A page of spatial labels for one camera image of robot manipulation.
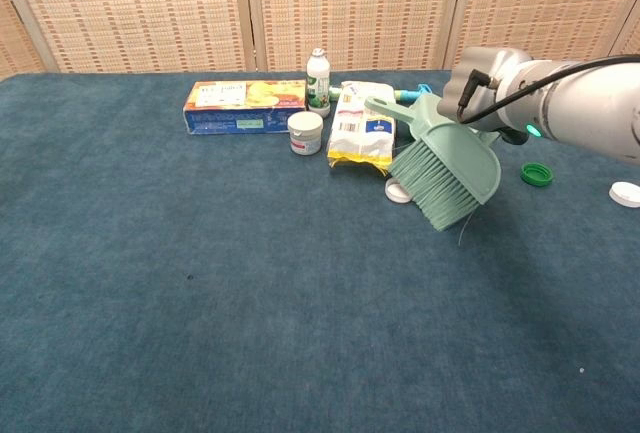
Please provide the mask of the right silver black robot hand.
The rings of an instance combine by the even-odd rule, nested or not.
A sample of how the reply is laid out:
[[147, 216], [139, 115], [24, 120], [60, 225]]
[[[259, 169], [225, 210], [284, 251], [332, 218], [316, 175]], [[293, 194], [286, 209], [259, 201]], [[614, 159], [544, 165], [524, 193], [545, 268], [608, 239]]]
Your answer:
[[452, 121], [458, 121], [457, 111], [464, 88], [473, 70], [485, 74], [490, 79], [488, 86], [479, 82], [471, 89], [472, 95], [463, 110], [463, 118], [475, 116], [492, 106], [496, 101], [498, 86], [502, 79], [513, 73], [532, 57], [523, 50], [504, 47], [466, 47], [459, 62], [451, 70], [451, 78], [444, 86], [443, 95], [437, 105], [437, 112]]

